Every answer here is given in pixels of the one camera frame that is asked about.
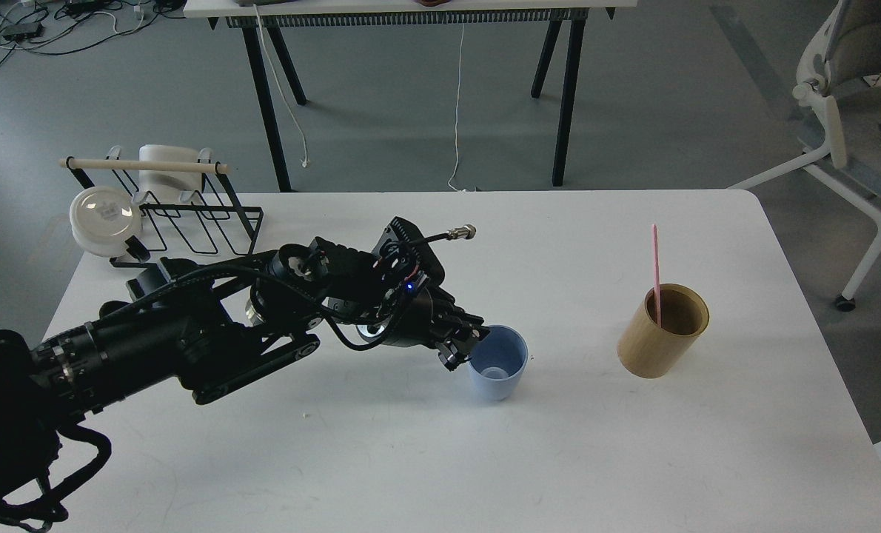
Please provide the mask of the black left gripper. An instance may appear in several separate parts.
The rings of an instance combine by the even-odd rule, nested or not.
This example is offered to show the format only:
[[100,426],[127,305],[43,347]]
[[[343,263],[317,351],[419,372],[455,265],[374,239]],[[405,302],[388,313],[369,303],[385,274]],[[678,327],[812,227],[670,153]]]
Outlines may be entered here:
[[455,303],[443,288],[422,286],[417,292],[402,290],[403,306],[383,323],[358,325],[363,344],[437,349],[438,360],[448,371],[470,361],[475,347],[488,337],[484,317]]

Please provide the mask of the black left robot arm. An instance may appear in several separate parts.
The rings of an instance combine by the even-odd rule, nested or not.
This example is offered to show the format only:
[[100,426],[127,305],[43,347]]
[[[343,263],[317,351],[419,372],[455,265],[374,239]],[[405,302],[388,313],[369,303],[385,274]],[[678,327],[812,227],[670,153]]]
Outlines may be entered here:
[[457,369],[490,330],[441,287],[430,245],[386,234],[373,252],[315,238],[214,264],[164,258],[130,280],[130,301],[38,346],[0,329],[0,523],[67,519],[62,500],[111,456],[88,412],[168,378],[211,403],[312,354],[316,325],[355,351],[423,345]]

